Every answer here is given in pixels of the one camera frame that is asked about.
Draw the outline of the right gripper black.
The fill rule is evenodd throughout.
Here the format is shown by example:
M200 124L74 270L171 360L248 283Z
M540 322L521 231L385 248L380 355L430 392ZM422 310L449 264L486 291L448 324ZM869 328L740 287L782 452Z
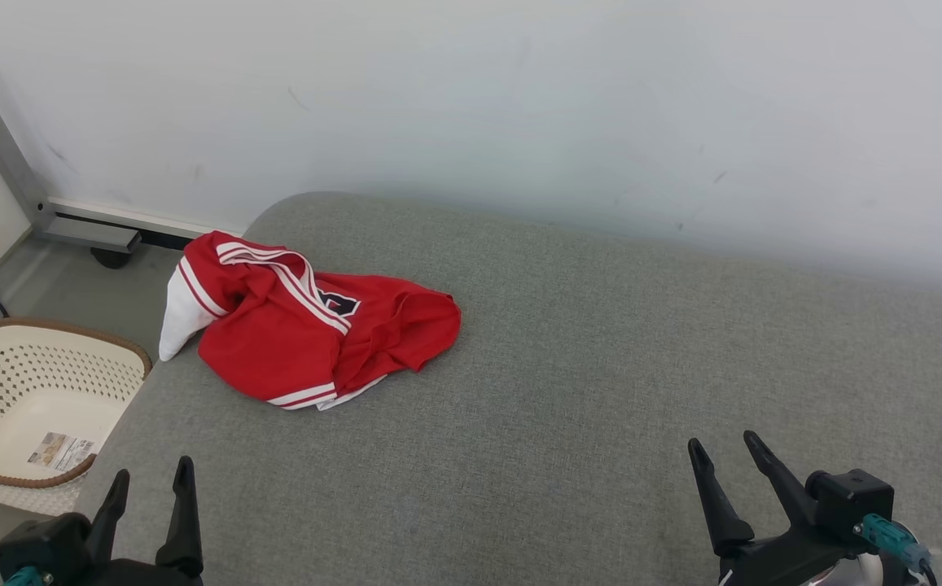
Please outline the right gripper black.
M839 561L871 552L871 545L810 527L814 499L760 435L743 432L757 470L767 476L786 512L791 529L780 536L753 541L749 523L739 518L724 493L716 468L698 438L689 441L691 469L700 496L712 551L720 557L717 586L805 586Z

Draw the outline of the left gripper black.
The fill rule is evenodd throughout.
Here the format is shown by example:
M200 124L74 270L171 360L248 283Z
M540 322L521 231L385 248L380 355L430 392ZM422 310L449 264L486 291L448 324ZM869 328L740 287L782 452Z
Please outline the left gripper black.
M204 586L204 557L200 538L198 493L191 457L181 456L173 479L174 505L168 538L157 550L155 565L134 560L111 560L116 526L127 509L129 472L120 470L96 512L88 535L94 564L72 586Z

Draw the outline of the red Bulls 23 jersey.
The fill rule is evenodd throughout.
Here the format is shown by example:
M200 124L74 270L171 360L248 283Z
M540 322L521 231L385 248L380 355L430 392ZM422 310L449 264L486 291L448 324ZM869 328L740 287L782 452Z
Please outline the red Bulls 23 jersey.
M449 294L381 275L318 272L306 256L210 231L168 283L158 347L196 351L233 389L279 409L325 411L456 342Z

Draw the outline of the cream perforated laundry basket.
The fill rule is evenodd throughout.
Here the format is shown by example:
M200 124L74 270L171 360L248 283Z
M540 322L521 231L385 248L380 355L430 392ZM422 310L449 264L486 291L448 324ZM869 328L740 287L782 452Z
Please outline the cream perforated laundry basket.
M151 368L140 346L103 331L0 319L0 504L69 512Z

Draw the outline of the grey metal frame leg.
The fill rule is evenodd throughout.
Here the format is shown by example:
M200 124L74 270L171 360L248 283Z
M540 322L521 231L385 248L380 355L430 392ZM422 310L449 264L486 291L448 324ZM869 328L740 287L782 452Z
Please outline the grey metal frame leg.
M129 255L142 241L138 230L60 216L0 115L0 175L39 236Z

